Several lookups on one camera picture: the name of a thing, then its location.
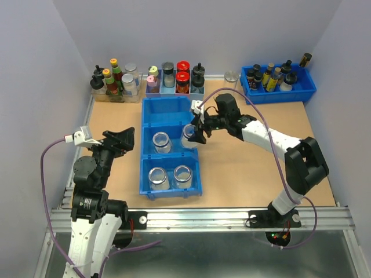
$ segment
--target wooden tabletop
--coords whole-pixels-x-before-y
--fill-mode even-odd
[[[222,85],[222,80],[206,80],[205,94]],[[259,118],[241,96],[236,100],[242,114]],[[215,102],[210,99],[205,106],[213,105]],[[313,136],[303,103],[263,104],[258,108],[270,128],[298,138]],[[101,139],[105,130],[135,128],[134,150],[114,160],[106,187],[109,199],[125,200],[130,208],[265,207],[283,188],[271,153],[219,130],[213,132],[206,145],[198,148],[203,195],[150,201],[139,195],[141,103],[95,102],[89,126],[95,139]],[[87,150],[83,154],[91,155]],[[335,205],[327,178],[307,196],[316,206]]]

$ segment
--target black cap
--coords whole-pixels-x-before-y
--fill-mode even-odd
[[[256,79],[257,81],[261,81],[262,78],[263,74],[260,71],[255,72],[254,79]]]
[[[96,77],[95,75],[92,76],[92,80],[90,80],[90,85],[93,89],[95,90],[99,90],[101,88],[103,88],[104,86],[104,83],[103,83],[103,80]]]
[[[252,68],[248,70],[248,74],[247,74],[247,77],[254,77],[254,73],[255,73],[255,70],[253,70]]]
[[[197,76],[192,77],[192,85],[201,88],[205,83],[205,78],[201,76],[201,74],[197,74]]]

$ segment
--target blue plastic bin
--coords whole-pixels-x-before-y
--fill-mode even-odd
[[[280,91],[279,85],[276,85],[273,92],[266,92],[263,85],[259,83],[256,91],[250,90],[246,74],[251,67],[242,67],[241,85],[245,95],[251,99],[254,104],[262,103],[286,103],[290,101],[307,101],[316,92],[314,82],[306,68],[300,68],[298,64],[292,64],[292,71],[297,73],[297,82],[293,85],[291,91]],[[261,67],[261,72],[267,69],[267,65]]]
[[[185,149],[180,145],[183,127],[192,119],[191,101],[187,97],[145,98],[142,102],[140,194],[150,200],[159,197],[183,197],[202,195],[201,176],[197,149]],[[172,141],[169,153],[156,153],[152,137],[163,131]],[[192,187],[179,189],[172,187],[173,170],[186,165],[192,170]],[[162,167],[169,177],[170,189],[153,191],[150,188],[148,173],[153,167]]]

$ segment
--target jar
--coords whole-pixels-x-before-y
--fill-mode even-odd
[[[186,165],[176,167],[173,183],[175,188],[190,188],[192,186],[192,170]]]
[[[195,126],[187,124],[183,127],[183,131],[180,137],[180,145],[185,149],[194,149],[197,147],[197,142],[189,142],[188,139],[195,133]]]
[[[165,132],[157,132],[153,135],[152,142],[155,145],[157,153],[169,153],[172,148],[172,142]]]
[[[168,190],[170,188],[168,174],[164,168],[152,168],[148,173],[148,180],[152,190]]]
[[[190,75],[184,71],[176,74],[176,93],[188,94],[190,88]]]
[[[185,71],[190,74],[190,64],[187,61],[180,61],[176,64],[176,70],[177,72]]]
[[[132,74],[134,76],[134,81],[137,86],[137,90],[140,90],[140,81],[139,81],[139,73],[137,69],[137,65],[134,63],[127,63],[125,65],[125,71],[129,74]]]
[[[174,64],[172,62],[162,63],[163,84],[167,88],[175,86]]]

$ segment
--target glass jar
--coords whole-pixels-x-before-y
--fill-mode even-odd
[[[187,124],[183,127],[180,137],[180,144],[185,149],[194,149],[197,147],[197,142],[189,142],[188,139],[195,133],[195,126]]]
[[[172,148],[172,142],[165,132],[157,132],[152,138],[157,153],[169,153]]]
[[[164,168],[152,168],[148,173],[148,180],[152,190],[168,190],[170,188],[168,174]]]
[[[140,90],[140,80],[139,80],[139,72],[137,69],[137,65],[134,63],[127,63],[125,65],[125,70],[127,73],[132,74],[134,76],[134,81],[137,86],[137,90]]]
[[[175,188],[190,188],[192,186],[192,170],[186,165],[176,167],[173,183]]]

